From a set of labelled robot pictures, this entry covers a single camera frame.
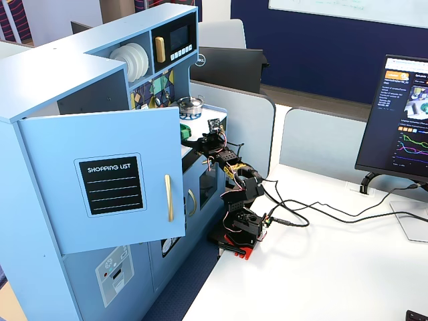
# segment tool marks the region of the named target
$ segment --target cabinet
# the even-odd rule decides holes
[[[225,174],[215,165],[208,171],[199,157],[183,175],[186,236],[150,242],[153,287],[161,291],[196,245],[204,228],[223,206]]]
[[[175,98],[189,96],[197,46],[154,71],[147,41],[184,16],[196,25],[196,8],[165,4],[0,61],[0,257],[29,320],[141,320],[220,208],[223,173],[197,158],[183,176],[178,108],[130,101],[168,69]],[[127,41],[150,54],[137,83],[106,58]],[[40,116],[51,105],[58,114]],[[225,115],[207,106],[193,138]],[[174,237],[163,255],[157,240]]]

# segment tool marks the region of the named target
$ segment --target dell logo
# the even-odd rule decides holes
[[[198,67],[202,67],[203,65],[205,65],[205,56],[203,54],[199,54],[198,56],[198,61],[195,64]]]

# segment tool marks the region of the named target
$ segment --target sticker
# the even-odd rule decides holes
[[[139,155],[76,160],[88,216],[144,209]]]

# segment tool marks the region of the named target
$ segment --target white desk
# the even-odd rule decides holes
[[[269,178],[280,180],[283,198],[351,213],[385,195],[364,196],[344,181],[284,165]],[[273,185],[266,189],[276,195]],[[393,200],[405,198],[391,195],[368,215],[390,211]],[[259,197],[251,209],[263,215],[273,206]],[[272,223],[248,261],[226,251],[184,320],[403,321],[407,310],[428,315],[428,244],[408,241],[395,216],[345,225],[310,209],[301,213],[309,228]],[[274,216],[298,222],[284,209]]]

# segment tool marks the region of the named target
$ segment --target gray partition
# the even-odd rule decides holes
[[[204,96],[206,104],[227,110],[227,140],[245,143],[239,155],[261,176],[267,177],[276,112],[273,101],[264,95],[194,80],[190,91],[194,97]]]
[[[354,165],[365,128],[365,122],[292,109],[284,122],[280,164],[360,184],[367,172],[355,170]],[[370,187],[390,191],[409,184],[408,179],[382,175]],[[422,189],[397,194],[428,201]]]

